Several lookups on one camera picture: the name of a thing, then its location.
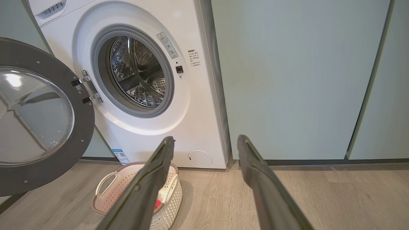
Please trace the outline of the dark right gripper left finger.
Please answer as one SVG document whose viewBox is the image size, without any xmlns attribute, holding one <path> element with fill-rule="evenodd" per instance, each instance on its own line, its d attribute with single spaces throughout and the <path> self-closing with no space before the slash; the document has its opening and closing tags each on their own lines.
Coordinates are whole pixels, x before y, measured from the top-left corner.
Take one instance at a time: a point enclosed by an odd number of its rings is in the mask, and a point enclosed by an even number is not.
<svg viewBox="0 0 409 230">
<path fill-rule="evenodd" d="M 159 190 L 165 185 L 175 140 L 165 137 L 124 189 L 97 230 L 148 230 Z"/>
</svg>

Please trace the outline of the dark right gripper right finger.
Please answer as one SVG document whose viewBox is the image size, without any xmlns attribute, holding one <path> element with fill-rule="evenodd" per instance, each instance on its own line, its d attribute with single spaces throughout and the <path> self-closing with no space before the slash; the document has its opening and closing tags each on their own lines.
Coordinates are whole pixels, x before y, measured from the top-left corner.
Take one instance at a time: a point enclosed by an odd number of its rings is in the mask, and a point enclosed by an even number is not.
<svg viewBox="0 0 409 230">
<path fill-rule="evenodd" d="M 260 228 L 312 230 L 311 223 L 246 135 L 238 136 L 237 148 L 243 179 L 253 191 Z"/>
</svg>

